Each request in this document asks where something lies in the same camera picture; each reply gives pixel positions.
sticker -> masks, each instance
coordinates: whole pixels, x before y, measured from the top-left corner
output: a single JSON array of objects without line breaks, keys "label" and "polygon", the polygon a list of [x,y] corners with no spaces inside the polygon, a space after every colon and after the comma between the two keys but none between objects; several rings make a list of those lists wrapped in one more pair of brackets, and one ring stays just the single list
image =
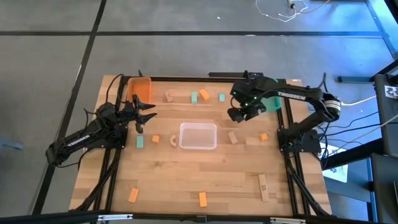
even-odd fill
[{"label": "sticker", "polygon": [[384,86],[384,93],[386,97],[398,99],[398,88],[393,86]]}]

orange cube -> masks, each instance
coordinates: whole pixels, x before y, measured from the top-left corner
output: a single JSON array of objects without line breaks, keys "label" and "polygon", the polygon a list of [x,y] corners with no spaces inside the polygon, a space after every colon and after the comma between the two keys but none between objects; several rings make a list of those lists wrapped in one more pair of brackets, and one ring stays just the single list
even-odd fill
[{"label": "orange cube", "polygon": [[138,195],[138,189],[131,189],[129,202],[135,203]]},{"label": "orange cube", "polygon": [[201,207],[207,207],[206,192],[199,193],[199,204]]},{"label": "orange cube", "polygon": [[265,141],[265,140],[267,140],[267,139],[268,139],[268,135],[267,135],[266,133],[260,134],[260,140],[261,140],[261,141]]},{"label": "orange cube", "polygon": [[153,135],[152,136],[152,142],[154,142],[154,143],[159,143],[159,136],[158,135]]},{"label": "orange cube", "polygon": [[209,94],[207,93],[206,90],[200,90],[200,91],[199,91],[199,94],[201,95],[201,97],[202,97],[204,100],[208,100],[208,99],[209,99]]}]

wooden table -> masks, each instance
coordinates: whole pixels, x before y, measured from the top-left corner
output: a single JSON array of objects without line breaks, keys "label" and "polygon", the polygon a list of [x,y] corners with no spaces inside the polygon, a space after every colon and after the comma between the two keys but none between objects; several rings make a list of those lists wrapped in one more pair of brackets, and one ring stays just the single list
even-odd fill
[{"label": "wooden table", "polygon": [[[96,107],[104,103],[106,89],[113,77],[104,76]],[[289,80],[288,83],[301,85],[300,80]],[[246,122],[232,122],[227,114],[231,87],[232,83],[152,82],[151,103],[156,107],[148,113],[158,115],[144,126],[143,149],[136,148],[135,122],[129,124],[114,190],[113,212],[292,215],[284,160],[277,143],[277,114],[266,112]],[[198,104],[192,105],[191,92],[202,88],[209,93],[210,99],[204,101],[198,97]],[[115,101],[117,89],[115,84],[109,91],[110,102]],[[174,99],[171,103],[165,99],[166,90]],[[218,101],[219,92],[226,94],[224,103]],[[291,100],[291,107],[294,121],[308,116],[305,103]],[[178,138],[180,124],[184,122],[216,124],[217,147],[210,151],[182,149],[178,144],[172,147],[169,139],[172,135]],[[231,144],[227,134],[230,131],[234,131],[237,144]],[[269,139],[261,142],[259,135],[264,132]],[[153,134],[160,136],[158,144],[151,141]],[[103,155],[104,149],[96,149],[83,158],[70,208],[79,206],[93,190]],[[308,189],[323,209],[331,213],[319,161],[311,154],[300,155]],[[259,174],[266,175],[269,202],[261,200]],[[132,188],[139,189],[136,203],[128,202]],[[106,189],[100,208],[104,208]],[[199,206],[199,192],[207,194],[208,206],[205,208]],[[303,213],[297,186],[295,192],[298,209]]]}]

wooden block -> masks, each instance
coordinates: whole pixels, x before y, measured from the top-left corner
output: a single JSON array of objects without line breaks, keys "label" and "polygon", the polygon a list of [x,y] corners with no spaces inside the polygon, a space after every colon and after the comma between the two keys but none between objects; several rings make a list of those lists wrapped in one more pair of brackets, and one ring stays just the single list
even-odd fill
[{"label": "wooden block", "polygon": [[174,146],[174,147],[177,146],[177,143],[175,143],[175,135],[171,136],[171,138],[170,138],[170,144],[171,144],[172,146]]},{"label": "wooden block", "polygon": [[191,103],[192,104],[198,103],[198,93],[197,92],[192,92],[192,94],[191,94]]},{"label": "wooden block", "polygon": [[238,140],[236,139],[235,133],[233,131],[230,131],[228,133],[229,139],[231,140],[232,144],[235,144],[238,142]]},{"label": "wooden block", "polygon": [[156,135],[156,134],[154,134],[154,135],[152,136],[152,142],[154,142],[154,143],[159,143],[159,136]]},{"label": "wooden block", "polygon": [[144,137],[143,136],[137,136],[137,149],[143,148],[144,147]]},{"label": "wooden block", "polygon": [[164,96],[166,97],[166,100],[167,100],[168,103],[173,101],[173,98],[171,96],[169,96],[169,91],[165,91],[164,92]]},{"label": "wooden block", "polygon": [[220,102],[224,102],[224,101],[225,101],[225,94],[224,94],[224,93],[219,93],[219,95],[218,95],[218,100],[219,100]]},{"label": "wooden block", "polygon": [[208,99],[210,98],[210,97],[209,97],[209,94],[207,93],[206,90],[200,90],[199,93],[200,93],[201,97],[202,97],[204,100],[208,100]]},{"label": "wooden block", "polygon": [[129,202],[135,203],[138,195],[138,189],[131,189]]},{"label": "wooden block", "polygon": [[264,174],[259,175],[259,183],[260,183],[261,200],[263,202],[268,202],[269,201],[268,187],[266,182],[266,176]]},{"label": "wooden block", "polygon": [[260,134],[260,140],[261,140],[261,141],[265,141],[265,140],[267,140],[267,139],[268,139],[268,135],[267,135],[266,133]]},{"label": "wooden block", "polygon": [[206,192],[199,193],[199,204],[201,207],[207,207]]}]

gray floor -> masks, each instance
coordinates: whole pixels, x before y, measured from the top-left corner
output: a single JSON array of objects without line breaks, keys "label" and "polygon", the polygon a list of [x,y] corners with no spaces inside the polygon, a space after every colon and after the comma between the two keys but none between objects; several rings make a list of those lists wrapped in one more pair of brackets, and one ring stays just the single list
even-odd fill
[{"label": "gray floor", "polygon": [[[0,30],[91,30],[99,4],[99,0],[0,0]],[[308,1],[308,5],[314,8],[320,2]],[[289,13],[284,1],[259,0],[259,6],[270,16]],[[260,15],[254,0],[108,1],[99,29],[377,31],[362,2],[333,2],[316,13],[282,23]],[[45,164],[44,151],[55,136],[87,40],[0,37],[0,137],[25,144],[23,151],[0,149],[0,217],[30,212]],[[103,75],[137,75],[141,69],[150,76],[204,77],[208,72],[251,70],[274,78],[298,78],[314,86],[327,72],[329,91],[350,103],[374,95],[372,85],[338,84],[335,77],[369,76],[391,62],[389,50],[378,37],[97,37],[68,132],[83,126],[83,107],[94,107]],[[344,107],[336,124],[348,124],[375,111],[375,99]],[[377,122],[375,115],[353,127]],[[350,140],[361,133],[336,139]],[[372,133],[360,141],[380,135]],[[68,162],[77,158],[73,155]],[[68,209],[75,178],[76,167],[56,170],[45,213]],[[330,198],[333,213],[340,217],[366,218],[366,214],[339,210],[341,204],[349,204],[345,198]]]}]

